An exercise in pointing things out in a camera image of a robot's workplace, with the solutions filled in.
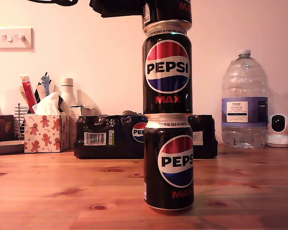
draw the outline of pepsi max can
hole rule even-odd
[[[144,130],[144,199],[156,211],[192,208],[192,134],[188,119],[148,120]]]
[[[143,110],[154,114],[192,114],[191,41],[179,26],[147,33],[143,44]]]
[[[142,22],[145,33],[164,21],[186,30],[192,26],[191,0],[145,0],[143,3]]]

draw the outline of wooden table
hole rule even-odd
[[[168,216],[144,202],[143,160],[0,156],[0,230],[288,229],[288,149],[219,146],[194,179],[192,211]]]

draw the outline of red white blue circle logo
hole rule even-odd
[[[190,78],[190,60],[186,49],[173,40],[158,42],[148,52],[145,76],[148,85],[156,92],[181,91]]]
[[[144,142],[144,129],[147,123],[138,123],[132,129],[133,138],[141,143]]]
[[[165,143],[158,156],[162,177],[170,185],[185,188],[193,181],[193,140],[188,135],[174,137]]]

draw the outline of white switch plate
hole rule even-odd
[[[21,41],[18,35],[24,35],[24,41]],[[0,29],[0,49],[33,49],[33,29]]]

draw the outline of bottle cap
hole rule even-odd
[[[251,50],[250,49],[239,50],[239,55],[242,55],[242,54],[251,54]]]
[[[62,78],[62,86],[73,86],[72,78]]]

